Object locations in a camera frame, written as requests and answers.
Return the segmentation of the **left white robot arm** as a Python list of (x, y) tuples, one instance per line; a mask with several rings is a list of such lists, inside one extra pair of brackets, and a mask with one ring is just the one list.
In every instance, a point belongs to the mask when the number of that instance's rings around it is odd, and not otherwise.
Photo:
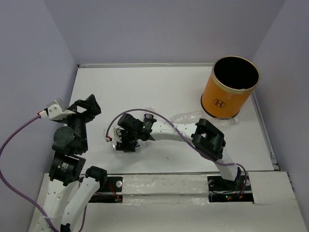
[(49, 172), (46, 198), (35, 232), (71, 232), (91, 197), (106, 188), (107, 171), (91, 166), (81, 177), (88, 150), (86, 124), (101, 114), (91, 94), (68, 108), (60, 99), (47, 106), (49, 120), (62, 123), (53, 135), (54, 159)]

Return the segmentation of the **green label clear bottle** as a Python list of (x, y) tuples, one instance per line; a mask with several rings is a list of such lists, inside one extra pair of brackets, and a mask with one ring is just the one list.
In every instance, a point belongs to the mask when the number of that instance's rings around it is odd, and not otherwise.
[(136, 141), (135, 143), (119, 143), (112, 142), (112, 147), (114, 150), (124, 153), (136, 153), (140, 152), (147, 146), (146, 142)]

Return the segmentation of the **blue label black cap bottle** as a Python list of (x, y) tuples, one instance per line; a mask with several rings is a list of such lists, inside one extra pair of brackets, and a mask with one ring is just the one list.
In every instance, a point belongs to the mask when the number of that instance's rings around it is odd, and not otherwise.
[(155, 112), (155, 110), (151, 107), (146, 108), (145, 113), (143, 114), (143, 122), (156, 122), (156, 118), (153, 114), (153, 112)]

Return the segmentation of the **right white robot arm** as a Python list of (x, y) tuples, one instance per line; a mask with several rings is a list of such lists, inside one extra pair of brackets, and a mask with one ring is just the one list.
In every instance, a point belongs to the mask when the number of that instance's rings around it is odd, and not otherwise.
[(154, 118), (140, 121), (124, 114), (117, 125), (119, 128), (113, 129), (112, 137), (117, 142), (116, 150), (135, 152), (140, 141), (186, 142), (216, 165), (226, 189), (234, 189), (240, 183), (240, 170), (227, 152), (224, 134), (206, 119), (191, 124), (172, 124)]

